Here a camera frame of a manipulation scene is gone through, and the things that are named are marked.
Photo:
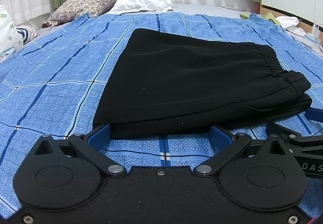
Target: black pants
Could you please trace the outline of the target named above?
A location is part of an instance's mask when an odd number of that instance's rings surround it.
[[[284,71],[267,45],[136,29],[103,91],[93,128],[113,138],[235,128],[297,114],[311,84]]]

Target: bed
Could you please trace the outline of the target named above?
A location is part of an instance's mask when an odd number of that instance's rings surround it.
[[[12,215],[20,204],[12,188],[19,165],[41,134],[62,139],[76,132],[88,133],[101,93],[127,41],[136,28],[191,36],[210,41],[255,42],[273,47],[286,70],[302,72],[311,82],[307,94],[312,107],[323,108],[323,59],[255,14],[237,19],[238,11],[189,14],[85,14],[53,33],[41,36],[0,65],[0,214]],[[277,121],[280,125],[315,135],[323,124],[304,114]],[[264,139],[264,126],[232,130]],[[132,165],[194,168],[216,154],[207,133],[163,135],[150,138],[111,140],[101,152],[129,171]],[[322,180],[308,179],[300,204],[311,216],[323,210]]]
[[[193,4],[174,4],[173,12],[180,12],[187,15],[195,15],[195,14],[205,14],[209,16],[223,16],[228,18],[239,18],[241,12],[238,10],[233,10],[225,7],[220,6],[207,6],[207,5],[193,5]],[[145,14],[155,14],[155,12],[142,12]],[[48,28],[41,28],[38,31],[39,36],[33,39],[30,43],[42,38],[45,35],[53,33],[62,27],[68,25],[68,23],[59,25],[59,26],[52,26]]]

